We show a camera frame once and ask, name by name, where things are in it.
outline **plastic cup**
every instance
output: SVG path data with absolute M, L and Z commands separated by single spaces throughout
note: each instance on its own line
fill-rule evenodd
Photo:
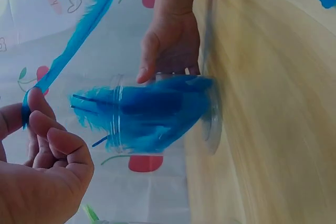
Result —
M 155 80 L 138 84 L 133 77 L 116 75 L 94 80 L 69 77 L 68 84 L 71 88 L 63 84 L 61 94 L 66 93 L 66 109 L 76 117 L 69 117 L 66 126 L 95 151 L 181 153 L 182 136 L 199 120 L 210 152 L 218 146 L 220 100 L 212 78 L 157 74 Z

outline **plastic tablecloth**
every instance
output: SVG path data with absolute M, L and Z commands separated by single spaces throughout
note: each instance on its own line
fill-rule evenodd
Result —
M 0 106 L 21 102 L 64 50 L 78 19 L 91 0 L 0 0 Z M 69 78 L 135 75 L 140 41 L 153 13 L 154 0 L 114 0 L 110 10 L 46 94 L 60 123 L 82 136 L 76 116 L 60 105 Z M 8 161 L 27 158 L 27 133 L 19 130 L 4 141 Z M 119 157 L 100 165 L 110 153 L 91 151 L 96 171 L 82 204 L 102 220 L 155 223 L 190 222 L 183 148 L 156 158 Z M 69 223 L 89 223 L 79 209 Z

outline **feather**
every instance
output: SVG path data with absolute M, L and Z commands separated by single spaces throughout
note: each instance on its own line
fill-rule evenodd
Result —
M 211 107 L 214 81 L 176 76 L 144 87 L 94 87 L 70 98 L 82 126 L 107 132 L 106 150 L 158 154 L 182 137 Z
M 83 15 L 82 19 L 77 24 L 76 30 L 68 41 L 68 45 L 64 52 L 53 61 L 48 73 L 38 81 L 34 87 L 40 88 L 42 92 L 45 92 L 50 87 L 63 68 L 84 43 L 86 38 L 98 25 L 99 21 L 112 4 L 112 1 L 113 0 L 94 0 L 95 3 L 92 6 L 87 7 L 87 13 Z M 22 106 L 23 128 L 28 124 L 29 115 L 31 113 L 28 106 L 28 92 L 29 91 L 25 94 Z

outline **wooden surface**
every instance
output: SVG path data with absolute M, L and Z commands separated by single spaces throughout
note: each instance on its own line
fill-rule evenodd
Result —
M 213 5 L 206 65 L 220 82 L 224 134 L 214 156 L 199 125 L 187 136 L 193 223 L 336 223 L 335 9 Z M 194 6 L 203 38 L 207 2 Z

